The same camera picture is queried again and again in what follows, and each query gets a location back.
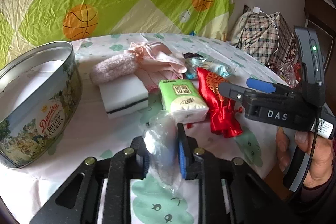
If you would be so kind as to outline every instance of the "checkered fabric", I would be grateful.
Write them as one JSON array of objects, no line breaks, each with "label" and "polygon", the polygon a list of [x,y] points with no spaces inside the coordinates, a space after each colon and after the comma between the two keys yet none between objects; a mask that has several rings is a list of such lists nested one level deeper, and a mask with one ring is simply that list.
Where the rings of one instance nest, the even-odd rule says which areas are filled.
[{"label": "checkered fabric", "polygon": [[[271,14],[269,17],[251,14],[246,19],[237,47],[253,56],[260,63],[265,65],[269,63],[274,70],[277,70],[284,63],[293,62],[296,51],[295,35],[279,12]],[[279,48],[277,30],[272,22],[278,28]]]}]

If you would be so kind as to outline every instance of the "human hand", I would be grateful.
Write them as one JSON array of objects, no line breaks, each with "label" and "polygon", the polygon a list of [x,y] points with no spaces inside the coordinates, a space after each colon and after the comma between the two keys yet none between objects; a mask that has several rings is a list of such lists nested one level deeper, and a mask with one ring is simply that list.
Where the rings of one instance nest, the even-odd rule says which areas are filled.
[{"label": "human hand", "polygon": [[[312,132],[298,131],[295,133],[296,145],[307,154],[310,154],[313,138],[314,134]],[[277,131],[276,145],[279,168],[281,171],[284,171],[290,164],[290,156],[287,151],[289,139],[282,127],[279,127]],[[307,188],[314,188],[329,180],[332,174],[333,151],[331,140],[317,136],[312,162],[303,182],[304,186]]]}]

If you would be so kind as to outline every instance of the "red satin pouch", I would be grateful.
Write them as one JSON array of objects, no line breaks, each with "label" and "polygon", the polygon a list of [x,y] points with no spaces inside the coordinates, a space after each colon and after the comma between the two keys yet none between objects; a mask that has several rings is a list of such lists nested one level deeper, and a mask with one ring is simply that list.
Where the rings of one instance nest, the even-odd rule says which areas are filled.
[{"label": "red satin pouch", "polygon": [[218,92],[218,85],[228,80],[203,68],[197,68],[199,79],[199,93],[209,107],[211,132],[231,138],[242,134],[239,122],[235,118],[237,112],[242,113],[240,107],[235,110],[235,100],[223,97]]}]

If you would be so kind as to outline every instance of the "white sponge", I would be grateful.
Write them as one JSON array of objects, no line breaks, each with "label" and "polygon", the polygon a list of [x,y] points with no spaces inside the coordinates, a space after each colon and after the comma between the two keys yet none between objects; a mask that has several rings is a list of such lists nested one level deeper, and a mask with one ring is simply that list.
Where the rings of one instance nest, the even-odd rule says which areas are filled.
[{"label": "white sponge", "polygon": [[148,90],[134,74],[100,84],[99,89],[109,119],[148,107]]}]

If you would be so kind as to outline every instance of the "gold embroidery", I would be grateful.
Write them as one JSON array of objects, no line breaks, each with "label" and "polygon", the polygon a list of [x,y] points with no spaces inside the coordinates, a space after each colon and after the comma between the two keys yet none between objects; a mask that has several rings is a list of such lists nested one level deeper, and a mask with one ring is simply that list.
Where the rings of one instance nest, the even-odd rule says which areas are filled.
[{"label": "gold embroidery", "polygon": [[214,94],[217,95],[218,99],[223,102],[223,101],[228,101],[228,99],[219,94],[218,85],[222,82],[229,82],[229,81],[213,72],[209,72],[207,74],[207,77],[206,77],[207,86]]}]

